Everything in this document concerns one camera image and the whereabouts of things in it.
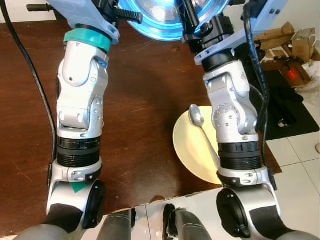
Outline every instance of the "silver spoon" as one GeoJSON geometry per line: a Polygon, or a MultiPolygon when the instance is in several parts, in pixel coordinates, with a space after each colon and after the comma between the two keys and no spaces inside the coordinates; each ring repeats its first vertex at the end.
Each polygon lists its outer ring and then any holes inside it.
{"type": "Polygon", "coordinates": [[[195,105],[195,104],[190,105],[189,118],[190,118],[191,123],[194,126],[199,127],[202,130],[202,133],[206,139],[207,145],[210,149],[211,156],[214,160],[215,166],[218,168],[220,166],[220,158],[219,158],[218,154],[216,153],[214,147],[212,146],[212,144],[211,144],[211,142],[210,142],[210,140],[209,140],[209,138],[203,128],[203,125],[205,123],[205,118],[204,118],[204,116],[202,116],[201,110],[197,105],[195,105]]]}

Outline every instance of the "wooden table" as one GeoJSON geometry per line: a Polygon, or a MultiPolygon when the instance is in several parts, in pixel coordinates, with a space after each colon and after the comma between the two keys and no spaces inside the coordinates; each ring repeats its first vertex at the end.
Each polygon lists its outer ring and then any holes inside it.
{"type": "MultiPolygon", "coordinates": [[[[64,21],[15,24],[56,112],[56,79],[64,57],[64,21]]],[[[190,104],[210,105],[204,71],[180,42],[140,35],[127,23],[109,53],[100,179],[105,213],[219,187],[192,175],[174,151],[176,120],[190,104]]],[[[0,25],[0,237],[45,218],[52,138],[30,69],[0,25]]],[[[280,171],[268,150],[276,172],[280,171]]]]}

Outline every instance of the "black mat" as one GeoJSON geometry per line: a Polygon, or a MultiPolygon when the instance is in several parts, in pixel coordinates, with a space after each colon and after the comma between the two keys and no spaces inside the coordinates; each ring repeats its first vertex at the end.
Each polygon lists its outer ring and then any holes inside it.
{"type": "MultiPolygon", "coordinates": [[[[268,129],[266,140],[288,138],[292,136],[314,133],[319,126],[303,105],[303,97],[296,94],[279,71],[265,72],[270,89],[268,108],[268,129]],[[279,127],[279,122],[287,126],[279,127]]],[[[250,82],[257,86],[254,74],[249,73],[250,82]]],[[[253,105],[260,109],[261,100],[254,94],[250,95],[253,105]]]]}

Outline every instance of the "round plate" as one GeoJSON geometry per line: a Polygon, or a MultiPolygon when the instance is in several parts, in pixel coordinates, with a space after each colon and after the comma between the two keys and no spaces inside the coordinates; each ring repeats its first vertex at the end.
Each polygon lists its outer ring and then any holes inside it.
{"type": "MultiPolygon", "coordinates": [[[[199,26],[222,13],[230,0],[193,0],[200,21],[199,26]]],[[[129,22],[141,34],[160,41],[178,41],[183,27],[175,7],[175,0],[127,0],[119,1],[124,10],[143,14],[143,23],[129,22]]]]}
{"type": "MultiPolygon", "coordinates": [[[[211,121],[212,107],[200,106],[199,108],[204,117],[203,129],[217,153],[216,130],[211,121]]],[[[206,182],[221,185],[217,176],[218,168],[212,158],[207,141],[201,129],[190,122],[189,111],[182,114],[175,123],[173,145],[179,159],[191,173],[206,182]]]]}

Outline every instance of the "red label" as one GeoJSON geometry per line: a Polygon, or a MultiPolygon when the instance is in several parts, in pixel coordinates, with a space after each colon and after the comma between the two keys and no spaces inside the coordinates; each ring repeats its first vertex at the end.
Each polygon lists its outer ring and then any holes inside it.
{"type": "Polygon", "coordinates": [[[299,77],[299,74],[294,68],[291,68],[290,71],[288,71],[288,75],[292,82],[294,82],[299,77]]]}

